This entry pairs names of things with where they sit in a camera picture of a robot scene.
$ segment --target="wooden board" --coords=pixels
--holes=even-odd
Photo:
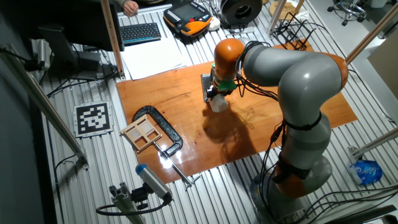
[[[307,46],[307,50],[312,50],[309,44]],[[200,78],[202,73],[210,72],[211,64],[118,83],[128,124],[132,123],[139,108],[152,105],[181,135],[183,147],[172,160],[187,176],[265,151],[275,125],[282,121],[278,102],[250,92],[241,98],[238,90],[226,97],[230,105],[226,111],[212,112],[203,102]],[[267,89],[277,92],[276,87]],[[332,128],[356,120],[341,93],[328,100],[322,111],[329,117]],[[171,140],[162,131],[160,133],[163,137],[157,143],[164,148],[170,146]],[[180,179],[154,146],[137,157],[139,163],[146,163],[165,183]]]
[[[278,18],[278,20],[284,20],[286,19],[286,21],[292,20],[292,16],[288,15],[288,13],[290,12],[291,14],[295,14],[296,12],[300,11],[300,8],[303,5],[304,0],[300,0],[300,2],[298,3],[297,7],[294,7],[293,4],[291,2],[287,2]],[[273,3],[271,3],[271,6],[269,6],[269,13],[273,16],[276,10],[276,7],[278,5],[278,1],[274,1]]]

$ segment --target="blue plastic bag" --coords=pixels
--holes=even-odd
[[[376,161],[358,161],[349,167],[349,171],[357,184],[371,184],[383,176],[383,171]]]

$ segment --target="black cable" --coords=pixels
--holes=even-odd
[[[80,67],[80,70],[81,70],[81,57],[80,57],[80,53],[79,53],[79,51],[76,49],[76,46],[74,45],[74,44],[72,44],[72,47],[75,49],[75,52],[76,52],[76,54],[77,54],[77,57],[78,57],[78,64],[79,64],[79,67]]]
[[[278,101],[278,96],[276,93],[274,93],[273,91],[264,90],[262,88],[259,88],[258,86],[251,83],[249,80],[245,79],[241,74],[241,64],[242,64],[246,54],[253,47],[258,46],[258,45],[263,45],[263,44],[267,44],[268,46],[271,46],[267,42],[260,42],[260,41],[250,41],[246,44],[242,54],[239,56],[239,58],[236,61],[236,66],[235,66],[236,79],[235,79],[235,81],[237,81],[237,83],[238,83],[237,87],[239,88],[239,94],[241,97],[244,96],[244,91],[248,90],[251,93],[261,95],[261,96],[267,96],[269,98],[272,98],[272,99]]]
[[[47,123],[47,127],[50,126],[49,120],[46,119],[45,121]],[[51,133],[50,129],[47,128],[47,133],[49,134],[49,143],[50,143],[50,151],[51,151],[51,158],[52,158],[52,165],[55,165],[55,158],[54,158],[54,149],[52,147],[52,140],[51,140]],[[57,177],[57,172],[54,172],[54,180],[55,180],[55,190],[57,191],[57,198],[58,198],[58,203],[60,206],[60,212],[61,212],[61,218],[62,218],[62,223],[65,224],[65,220],[63,218],[63,210],[62,210],[62,203],[61,203],[61,194],[60,194],[60,188],[58,186],[58,177]]]
[[[104,211],[101,211],[101,210],[102,209],[106,209],[106,208],[114,208],[114,207],[116,207],[115,205],[104,205],[104,206],[98,207],[95,210],[95,212],[100,214],[100,215],[107,215],[107,216],[142,215],[142,214],[147,214],[147,213],[150,213],[150,212],[156,212],[156,211],[160,210],[161,208],[163,208],[166,205],[167,205],[167,203],[163,202],[161,205],[159,205],[156,208],[150,208],[148,210],[136,211],[136,212],[104,212]]]
[[[45,74],[47,74],[47,71],[44,72],[42,78],[41,78],[40,81],[39,81],[39,85],[41,85],[41,84],[43,83]]]
[[[376,208],[377,206],[379,206],[379,205],[381,205],[382,203],[384,203],[384,202],[386,202],[386,201],[388,201],[388,200],[390,200],[393,196],[395,196],[397,193],[395,193],[395,194],[393,194],[393,195],[391,195],[389,198],[387,198],[387,199],[385,199],[384,201],[382,201],[382,202],[380,202],[380,203],[378,203],[377,205],[375,205],[375,206],[372,206],[372,207],[370,207],[370,208],[368,208],[368,209],[365,209],[365,210],[362,210],[362,211],[359,211],[359,212],[357,212],[357,213],[354,213],[354,214],[351,214],[351,215],[348,215],[348,216],[346,216],[346,217],[343,217],[343,218],[348,218],[348,217],[352,217],[353,215],[357,215],[357,214],[360,214],[360,213],[363,213],[363,212],[367,212],[367,211],[369,211],[369,210],[372,210],[372,209],[374,209],[374,208]],[[310,222],[308,222],[307,224],[311,224],[311,223],[313,223],[320,215],[322,215],[323,213],[325,213],[329,208],[331,208],[332,206],[334,206],[334,205],[330,205],[329,207],[327,207],[326,209],[324,209],[324,210],[322,210],[322,212],[320,212],[314,219],[312,219]]]
[[[70,156],[70,157],[66,157],[66,158],[62,159],[62,160],[55,166],[54,172],[57,171],[58,166],[61,165],[61,163],[62,163],[63,161],[65,161],[65,160],[67,160],[67,159],[70,159],[70,158],[72,158],[72,157],[74,157],[74,156],[76,156],[76,154],[74,154],[74,155],[72,155],[72,156]]]
[[[106,79],[106,78],[108,78],[108,77],[114,75],[115,73],[117,73],[117,71],[118,71],[118,70],[115,69],[115,70],[114,70],[112,73],[110,73],[109,75],[105,75],[105,76],[102,77],[102,78],[97,78],[96,80],[87,80],[87,81],[84,81],[84,82],[74,83],[74,84],[70,84],[70,85],[67,85],[67,86],[62,87],[63,84],[65,84],[65,83],[68,81],[68,80],[65,80],[65,81],[64,81],[60,86],[58,86],[55,90],[53,90],[53,91],[51,91],[49,94],[47,94],[47,97],[48,97],[48,98],[53,97],[53,96],[55,96],[57,93],[59,93],[60,91],[66,89],[66,88],[75,86],[75,85],[81,85],[81,84],[85,84],[85,83],[89,83],[89,82],[93,82],[93,81],[98,81],[98,80]]]
[[[273,212],[272,212],[271,206],[268,204],[268,202],[269,202],[269,186],[270,186],[271,178],[272,178],[272,176],[274,175],[275,168],[274,168],[274,170],[272,171],[272,173],[270,174],[269,179],[268,179],[268,181],[267,181],[267,185],[266,185],[266,198],[264,197],[264,187],[263,187],[263,183],[264,183],[264,179],[266,178],[266,174],[267,174],[273,167],[275,167],[275,166],[277,165],[277,164],[274,164],[272,167],[270,167],[269,169],[267,169],[267,170],[265,171],[265,167],[266,167],[267,160],[268,160],[268,157],[269,157],[269,152],[270,152],[271,145],[272,145],[273,142],[275,142],[275,141],[277,140],[277,138],[279,137],[279,135],[280,135],[281,132],[283,132],[283,134],[282,134],[282,145],[283,145],[283,141],[284,141],[283,139],[284,139],[284,133],[285,133],[285,129],[284,129],[283,127],[285,127],[285,126],[284,126],[283,124],[281,124],[281,125],[279,125],[279,127],[278,127],[277,129],[274,129],[275,131],[274,131],[274,133],[272,134],[271,143],[270,143],[270,145],[269,145],[269,147],[268,147],[268,150],[267,150],[267,152],[266,152],[266,155],[264,156],[264,159],[263,159],[263,163],[262,163],[262,167],[261,167],[261,173],[260,173],[260,183],[259,183],[259,194],[260,194],[260,196],[261,196],[261,200],[262,200],[262,202],[264,203],[264,206],[265,206],[267,212],[269,213],[269,215],[271,216],[271,218],[274,219],[274,221],[276,221],[277,223],[280,223],[280,224],[286,224],[286,223],[280,222],[280,221],[278,221],[278,219],[276,219],[276,217],[274,216],[274,214],[273,214]],[[397,190],[397,189],[398,189],[398,186],[391,186],[391,187],[386,187],[386,188],[383,188],[383,189],[371,189],[371,190],[357,190],[357,191],[338,191],[338,192],[331,192],[331,193],[325,194],[324,196],[320,197],[317,201],[313,202],[313,203],[311,204],[311,206],[307,209],[307,211],[305,212],[305,214],[304,214],[301,218],[299,218],[299,219],[296,220],[295,222],[291,222],[291,223],[289,223],[289,224],[296,224],[296,223],[299,223],[299,222],[303,221],[304,219],[308,218],[308,216],[309,216],[310,214],[312,214],[313,212],[315,212],[316,209],[318,209],[319,207],[322,207],[322,206],[324,206],[324,205],[327,205],[327,204],[332,204],[332,205],[330,205],[329,207],[327,207],[326,210],[329,209],[329,208],[331,208],[331,207],[334,206],[334,205],[342,205],[342,204],[351,203],[351,202],[367,202],[367,201],[373,201],[373,200],[380,200],[380,199],[383,199],[383,198],[389,196],[389,195],[387,195],[387,196],[383,196],[383,197],[379,197],[379,198],[367,199],[367,198],[373,197],[373,195],[371,195],[371,196],[368,196],[368,197],[355,198],[355,199],[344,200],[344,201],[340,201],[340,202],[335,202],[335,201],[332,201],[332,202],[325,202],[325,203],[321,203],[320,205],[318,205],[318,206],[316,206],[316,207],[314,208],[314,206],[315,206],[316,204],[320,203],[320,200],[322,200],[322,199],[324,199],[324,198],[326,198],[326,197],[328,197],[328,196],[334,195],[334,194],[358,194],[358,193],[362,193],[362,192],[391,191],[391,190]]]
[[[211,6],[211,3],[209,3],[206,0],[201,0],[201,1],[202,1],[203,4],[206,4],[211,9],[211,12],[213,13],[213,16],[215,16],[217,19],[220,19],[218,13],[216,12],[216,10],[213,8],[213,6]]]
[[[314,22],[308,22],[307,20],[305,20],[302,24],[286,24],[286,25],[280,25],[279,27],[276,27],[274,29],[274,33],[276,34],[281,34],[283,32],[285,32],[289,27],[293,27],[293,26],[301,26],[301,25],[305,25],[305,24],[310,24],[310,25],[315,25],[317,27],[322,28],[323,31],[325,31],[332,39],[333,37],[331,36],[331,34],[329,33],[329,31],[326,29],[326,27],[324,27],[323,25],[314,23]],[[274,37],[278,40],[278,42],[280,42],[279,38],[277,35],[274,35]]]
[[[21,57],[21,56],[19,56],[19,55],[17,55],[17,54],[14,54],[14,53],[12,53],[11,51],[8,51],[8,50],[6,50],[6,49],[3,48],[3,47],[0,47],[0,52],[4,52],[4,53],[7,53],[7,54],[9,54],[9,55],[12,55],[12,56],[14,56],[14,57],[16,57],[16,58],[18,58],[18,59],[20,59],[20,60],[23,60],[23,61],[26,62],[26,63],[31,63],[30,60],[28,60],[28,59],[26,59],[26,58],[24,58],[24,57]]]

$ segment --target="black keyboard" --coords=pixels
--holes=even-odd
[[[125,46],[160,40],[162,37],[156,22],[124,26],[120,30]]]

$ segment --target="white paper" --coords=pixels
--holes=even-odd
[[[128,46],[121,55],[133,80],[185,66],[173,38]]]

